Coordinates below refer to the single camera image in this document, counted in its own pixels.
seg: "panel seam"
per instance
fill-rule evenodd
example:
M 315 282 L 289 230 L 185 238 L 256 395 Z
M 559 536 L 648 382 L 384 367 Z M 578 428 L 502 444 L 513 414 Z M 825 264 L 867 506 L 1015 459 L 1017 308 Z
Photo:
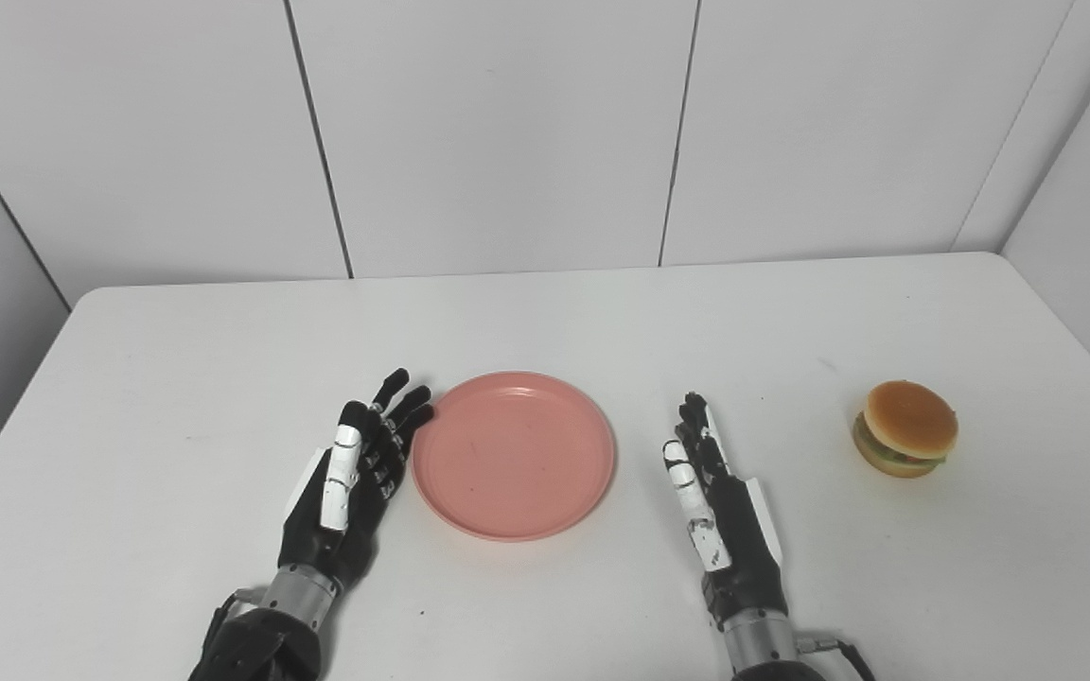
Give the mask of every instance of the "panel seam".
M 658 241 L 658 264 L 663 267 L 663 253 L 667 247 L 667 226 L 670 223 L 670 199 L 676 194 L 676 175 L 679 172 L 679 142 L 685 135 L 685 113 L 688 112 L 688 85 L 692 81 L 692 53 L 697 52 L 697 29 L 700 26 L 701 0 L 692 13 L 692 41 L 688 44 L 688 64 L 685 66 L 685 92 L 679 97 L 679 122 L 676 125 L 676 150 L 670 157 L 670 180 L 667 183 L 667 207 L 663 211 L 663 238 Z
M 1012 121 L 1008 122 L 1007 130 L 1003 134 L 1003 141 L 1000 142 L 998 149 L 995 149 L 995 155 L 991 158 L 991 165 L 988 165 L 986 172 L 982 175 L 982 182 L 979 183 L 978 190 L 973 193 L 973 198 L 970 199 L 970 205 L 965 208 L 965 216 L 961 216 L 961 223 L 957 224 L 957 231 L 953 233 L 953 239 L 950 244 L 948 244 L 949 251 L 956 248 L 957 241 L 960 240 L 961 232 L 965 230 L 965 223 L 970 221 L 970 216 L 973 215 L 973 207 L 978 205 L 979 197 L 982 197 L 982 190 L 986 187 L 986 182 L 991 181 L 991 174 L 995 170 L 995 165 L 1000 162 L 1000 158 L 1003 156 L 1004 147 L 1007 146 L 1007 139 L 1012 137 L 1012 132 L 1016 129 L 1016 122 L 1020 121 L 1020 115 L 1025 112 L 1025 105 L 1029 102 L 1029 96 L 1033 94 L 1033 87 L 1037 86 L 1037 82 L 1042 77 L 1042 70 L 1045 69 L 1045 62 L 1049 58 L 1051 58 L 1051 53 L 1054 52 L 1054 46 L 1058 44 L 1058 36 L 1063 35 L 1063 27 L 1067 25 L 1067 19 L 1071 17 L 1074 5 L 1076 5 L 1077 2 L 1078 0 L 1071 0 L 1071 4 L 1067 5 L 1067 11 L 1063 13 L 1063 21 L 1058 22 L 1058 27 L 1054 32 L 1054 38 L 1051 38 L 1051 44 L 1045 48 L 1045 53 L 1042 54 L 1042 60 L 1037 64 L 1033 78 L 1032 81 L 1029 81 L 1029 86 L 1025 90 L 1025 96 L 1021 97 L 1020 105 L 1017 105 L 1016 107 L 1016 114 L 1013 115 Z
M 339 199 L 334 194 L 334 180 L 330 177 L 330 162 L 326 156 L 326 146 L 322 143 L 322 129 L 317 109 L 314 105 L 314 92 L 311 90 L 311 77 L 305 69 L 305 57 L 302 54 L 302 40 L 298 35 L 298 20 L 293 17 L 293 5 L 290 0 L 284 1 L 284 16 L 289 20 L 289 35 L 293 41 L 293 54 L 298 57 L 298 72 L 302 77 L 302 89 L 305 90 L 305 108 L 311 113 L 311 129 L 314 130 L 314 142 L 319 150 L 322 163 L 322 177 L 326 180 L 327 196 L 330 199 L 330 216 L 334 217 L 334 230 L 339 235 L 339 248 L 342 250 L 342 264 L 348 271 L 348 279 L 355 279 L 355 272 L 351 269 L 351 254 L 348 251 L 348 238 L 342 233 L 342 218 L 339 216 Z
M 19 223 L 16 215 L 14 215 L 14 211 L 11 209 L 11 206 L 9 206 L 8 199 L 5 199 L 5 197 L 3 196 L 2 191 L 0 191 L 0 206 L 3 207 L 5 216 L 8 216 L 9 220 L 11 220 L 11 227 L 13 227 L 14 230 L 16 230 L 16 234 L 23 241 L 23 245 L 25 245 L 25 247 L 27 248 L 27 254 L 32 256 L 32 259 L 34 259 L 34 262 L 36 263 L 36 267 L 39 268 L 39 272 L 41 272 L 41 275 L 45 276 L 45 280 L 48 281 L 48 284 L 51 285 L 51 288 L 53 289 L 53 293 L 57 294 L 58 301 L 61 301 L 61 306 L 65 307 L 65 312 L 66 314 L 69 314 L 70 312 L 72 312 L 72 307 L 70 307 L 70 302 L 66 301 L 65 299 L 65 293 L 61 292 L 61 287 L 57 284 L 57 280 L 53 279 L 52 272 L 48 271 L 48 266 L 45 264 L 45 260 L 39 258 L 39 252 L 36 252 L 36 246 L 33 245 L 32 239 L 27 238 L 27 233 L 25 232 L 25 230 L 23 230 L 23 227 Z

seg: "pink plate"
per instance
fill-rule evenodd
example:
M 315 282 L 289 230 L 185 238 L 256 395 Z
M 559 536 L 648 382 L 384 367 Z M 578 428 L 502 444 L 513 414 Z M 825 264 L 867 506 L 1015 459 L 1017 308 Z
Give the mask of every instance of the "pink plate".
M 600 409 L 561 380 L 504 372 L 467 380 L 414 435 L 414 483 L 455 527 L 524 542 L 583 520 L 614 474 Z

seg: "burger patty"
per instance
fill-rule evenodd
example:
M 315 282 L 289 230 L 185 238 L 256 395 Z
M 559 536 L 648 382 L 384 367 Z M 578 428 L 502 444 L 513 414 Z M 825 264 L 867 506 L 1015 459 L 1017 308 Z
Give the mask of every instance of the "burger patty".
M 917 458 L 908 457 L 903 452 L 895 451 L 895 449 L 887 448 L 886 445 L 882 443 L 882 440 L 877 439 L 877 436 L 873 435 L 873 431 L 869 429 L 869 424 L 864 423 L 864 414 L 861 413 L 857 415 L 857 424 L 853 426 L 857 430 L 857 436 L 860 437 L 865 445 L 869 445 L 869 449 L 872 449 L 874 454 L 883 458 L 888 462 L 899 462 L 903 465 L 920 465 L 927 466 L 927 469 L 933 469 L 944 461 L 943 458 L 940 460 L 917 460 Z

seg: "black cable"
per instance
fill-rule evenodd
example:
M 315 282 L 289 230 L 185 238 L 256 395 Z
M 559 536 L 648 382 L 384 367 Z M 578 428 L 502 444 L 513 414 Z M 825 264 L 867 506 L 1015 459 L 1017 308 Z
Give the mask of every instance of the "black cable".
M 848 659 L 851 668 L 857 670 L 857 674 L 861 678 L 861 681 L 877 681 L 873 677 L 873 671 L 869 669 L 869 665 L 864 664 L 864 658 L 860 656 L 860 650 L 857 650 L 857 646 L 852 646 L 847 642 L 836 643 L 838 643 L 840 654 L 844 655 L 844 658 Z

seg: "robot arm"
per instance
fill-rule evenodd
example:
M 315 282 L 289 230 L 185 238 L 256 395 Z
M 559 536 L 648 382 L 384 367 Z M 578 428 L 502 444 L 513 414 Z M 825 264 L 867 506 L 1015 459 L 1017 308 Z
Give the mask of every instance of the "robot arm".
M 190 681 L 319 678 L 322 621 L 368 572 L 376 526 L 402 484 L 411 439 L 434 415 L 425 385 L 386 413 L 410 380 L 399 368 L 371 404 L 342 409 L 334 445 L 314 454 L 290 500 L 276 576 L 262 594 L 234 592 L 217 608 Z
M 663 445 L 663 460 L 705 569 L 701 591 L 726 639 L 735 681 L 823 681 L 799 655 L 832 648 L 862 681 L 873 681 L 848 643 L 795 636 L 779 577 L 782 548 L 760 482 L 743 483 L 727 465 L 704 398 L 689 392 L 679 418 L 678 440 Z

